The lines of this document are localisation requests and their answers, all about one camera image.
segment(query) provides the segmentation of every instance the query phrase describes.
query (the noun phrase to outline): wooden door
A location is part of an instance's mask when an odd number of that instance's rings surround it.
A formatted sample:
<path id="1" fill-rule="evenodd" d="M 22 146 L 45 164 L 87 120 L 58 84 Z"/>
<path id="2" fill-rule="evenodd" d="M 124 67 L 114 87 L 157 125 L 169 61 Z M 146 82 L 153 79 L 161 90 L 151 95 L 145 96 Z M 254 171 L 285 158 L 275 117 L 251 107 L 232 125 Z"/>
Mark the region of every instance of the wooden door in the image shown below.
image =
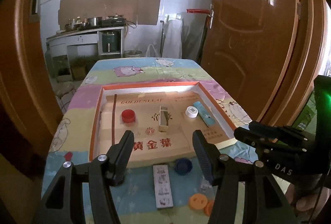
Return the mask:
<path id="1" fill-rule="evenodd" d="M 286 72 L 299 0 L 212 0 L 201 66 L 260 120 Z"/>
<path id="2" fill-rule="evenodd" d="M 261 123 L 292 125 L 306 104 L 324 59 L 326 13 L 325 0 L 300 0 L 300 20 L 291 60 Z"/>
<path id="3" fill-rule="evenodd" d="M 4 18 L 0 21 L 0 41 L 4 44 L 0 53 L 0 99 L 32 152 L 46 158 L 63 115 L 47 74 L 39 20 L 30 20 L 30 3 L 0 2 Z"/>

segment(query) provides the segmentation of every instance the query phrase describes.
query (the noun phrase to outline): bucket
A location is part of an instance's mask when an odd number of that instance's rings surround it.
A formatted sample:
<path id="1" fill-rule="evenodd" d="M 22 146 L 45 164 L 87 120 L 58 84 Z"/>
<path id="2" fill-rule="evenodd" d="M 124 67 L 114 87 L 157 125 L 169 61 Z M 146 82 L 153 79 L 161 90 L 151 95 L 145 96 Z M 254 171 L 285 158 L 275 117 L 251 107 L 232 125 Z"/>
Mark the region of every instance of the bucket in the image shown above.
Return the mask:
<path id="1" fill-rule="evenodd" d="M 142 57 L 143 52 L 140 50 L 126 50 L 124 51 L 124 58 L 139 58 Z"/>

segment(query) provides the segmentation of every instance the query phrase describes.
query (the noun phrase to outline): door frame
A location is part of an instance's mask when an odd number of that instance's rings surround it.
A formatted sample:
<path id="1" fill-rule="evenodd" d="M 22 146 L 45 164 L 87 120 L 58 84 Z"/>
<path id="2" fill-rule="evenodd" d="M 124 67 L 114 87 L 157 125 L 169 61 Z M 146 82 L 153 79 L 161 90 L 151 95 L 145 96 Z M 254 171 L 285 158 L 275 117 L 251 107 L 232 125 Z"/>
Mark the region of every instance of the door frame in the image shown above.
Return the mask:
<path id="1" fill-rule="evenodd" d="M 261 123 L 293 124 L 312 92 L 326 45 L 327 9 L 325 0 L 307 1 L 307 23 L 299 23 L 291 61 L 277 94 L 260 119 Z"/>
<path id="2" fill-rule="evenodd" d="M 299 25 L 298 3 L 300 2 L 300 0 L 295 0 L 295 2 L 296 2 L 296 9 L 295 9 L 293 31 L 292 31 L 292 37 L 291 37 L 291 41 L 290 41 L 290 45 L 289 45 L 289 50 L 286 55 L 283 69 L 279 75 L 279 78 L 274 87 L 274 90 L 272 91 L 272 94 L 270 95 L 269 100 L 267 101 L 262 112 L 260 113 L 259 117 L 257 118 L 257 121 L 260 121 L 260 122 L 263 122 L 263 118 L 265 117 L 267 111 L 270 110 L 271 104 L 274 102 L 274 99 L 278 95 L 282 82 L 286 76 L 289 64 L 291 62 L 292 54 L 293 54 L 294 47 L 295 47 L 296 37 L 297 37 L 298 25 Z"/>

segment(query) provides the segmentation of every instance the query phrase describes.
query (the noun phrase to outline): chinese characters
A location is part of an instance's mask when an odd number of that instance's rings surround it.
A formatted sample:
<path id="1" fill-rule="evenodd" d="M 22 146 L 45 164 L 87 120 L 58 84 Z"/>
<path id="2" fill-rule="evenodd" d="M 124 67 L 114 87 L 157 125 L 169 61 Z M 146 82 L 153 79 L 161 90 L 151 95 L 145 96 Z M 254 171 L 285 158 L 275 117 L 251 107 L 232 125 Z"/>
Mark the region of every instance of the chinese characters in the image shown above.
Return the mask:
<path id="1" fill-rule="evenodd" d="M 160 116 L 160 113 L 158 113 L 158 114 L 155 113 L 155 114 L 152 116 L 152 119 L 153 119 L 154 121 L 158 121 L 159 116 Z M 173 118 L 172 118 L 171 113 L 168 113 L 168 120 L 170 120 L 170 119 L 173 119 Z"/>
<path id="2" fill-rule="evenodd" d="M 171 146 L 171 140 L 170 138 L 160 139 L 160 143 L 162 147 L 170 147 Z M 154 140 L 150 140 L 146 143 L 147 149 L 157 149 L 158 148 L 158 142 Z M 143 150 L 143 142 L 137 141 L 133 144 L 133 151 L 136 150 Z"/>
<path id="3" fill-rule="evenodd" d="M 212 131 L 210 128 L 202 130 L 204 137 L 207 139 L 221 138 L 222 135 L 216 131 Z"/>
<path id="4" fill-rule="evenodd" d="M 188 96 L 180 96 L 180 97 L 175 97 L 175 102 L 181 102 L 181 101 L 197 101 L 198 98 L 195 94 L 188 95 Z"/>
<path id="5" fill-rule="evenodd" d="M 155 134 L 155 129 L 153 127 L 148 127 L 145 131 L 145 134 L 153 135 L 153 134 Z"/>

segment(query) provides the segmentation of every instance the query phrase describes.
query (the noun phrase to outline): orange bottle cap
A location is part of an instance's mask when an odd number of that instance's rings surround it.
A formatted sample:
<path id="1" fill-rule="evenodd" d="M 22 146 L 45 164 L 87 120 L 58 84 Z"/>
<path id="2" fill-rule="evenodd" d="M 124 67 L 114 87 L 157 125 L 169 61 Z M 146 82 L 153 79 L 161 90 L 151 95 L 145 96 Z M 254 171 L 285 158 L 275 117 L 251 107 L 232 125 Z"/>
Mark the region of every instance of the orange bottle cap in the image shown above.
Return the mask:
<path id="1" fill-rule="evenodd" d="M 214 200 L 213 201 L 208 201 L 206 207 L 204 208 L 204 213 L 205 213 L 206 216 L 211 215 L 213 205 L 214 205 Z"/>
<path id="2" fill-rule="evenodd" d="M 205 195 L 196 193 L 188 200 L 188 206 L 192 210 L 202 210 L 207 205 L 208 199 Z"/>

